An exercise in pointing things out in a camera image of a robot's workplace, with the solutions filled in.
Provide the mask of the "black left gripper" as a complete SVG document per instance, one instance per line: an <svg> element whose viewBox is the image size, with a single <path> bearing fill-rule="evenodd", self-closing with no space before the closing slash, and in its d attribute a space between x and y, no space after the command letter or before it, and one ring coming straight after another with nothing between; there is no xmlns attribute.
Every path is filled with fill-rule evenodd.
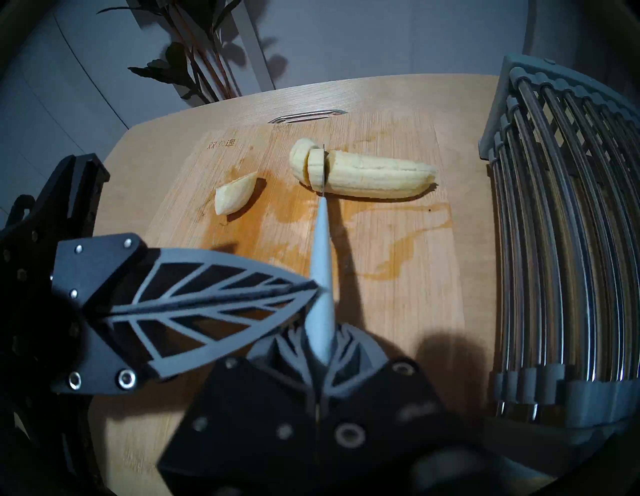
<svg viewBox="0 0 640 496"><path fill-rule="evenodd" d="M203 367L278 331L318 291L224 251L150 248L133 233L70 240L92 235L109 179L96 155L70 155L1 229L1 495L110 495L91 397L55 392L125 394Z"/></svg>

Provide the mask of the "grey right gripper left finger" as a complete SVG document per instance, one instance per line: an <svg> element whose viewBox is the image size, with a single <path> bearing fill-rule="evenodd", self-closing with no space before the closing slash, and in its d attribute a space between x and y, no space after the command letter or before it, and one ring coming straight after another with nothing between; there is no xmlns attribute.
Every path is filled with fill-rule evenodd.
<svg viewBox="0 0 640 496"><path fill-rule="evenodd" d="M172 495L320 495L318 395L289 327L211 370L157 468Z"/></svg>

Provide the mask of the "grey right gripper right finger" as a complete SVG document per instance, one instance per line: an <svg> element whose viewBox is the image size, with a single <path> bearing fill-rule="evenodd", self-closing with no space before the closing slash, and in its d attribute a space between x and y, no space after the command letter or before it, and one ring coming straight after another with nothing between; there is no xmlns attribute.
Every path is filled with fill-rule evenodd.
<svg viewBox="0 0 640 496"><path fill-rule="evenodd" d="M341 324L321 382L321 471L480 471L481 446L412 359Z"/></svg>

